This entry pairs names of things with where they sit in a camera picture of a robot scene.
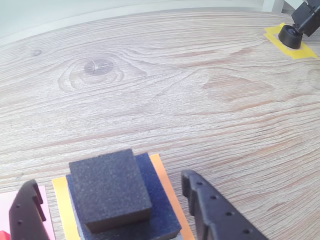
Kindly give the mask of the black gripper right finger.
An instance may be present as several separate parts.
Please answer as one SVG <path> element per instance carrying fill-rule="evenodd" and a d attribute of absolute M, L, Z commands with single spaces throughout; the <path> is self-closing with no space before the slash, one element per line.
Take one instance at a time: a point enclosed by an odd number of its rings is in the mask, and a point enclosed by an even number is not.
<path fill-rule="evenodd" d="M 266 240 L 213 185 L 193 170 L 181 172 L 182 194 L 188 199 L 199 240 Z"/>

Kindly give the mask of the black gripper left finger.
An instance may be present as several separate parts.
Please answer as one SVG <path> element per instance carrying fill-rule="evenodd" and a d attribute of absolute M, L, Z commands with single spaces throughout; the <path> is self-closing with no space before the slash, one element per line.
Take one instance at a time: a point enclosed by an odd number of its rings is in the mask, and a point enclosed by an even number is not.
<path fill-rule="evenodd" d="M 12 240 L 49 240 L 44 226 L 44 203 L 35 179 L 26 181 L 16 194 L 9 210 Z"/>

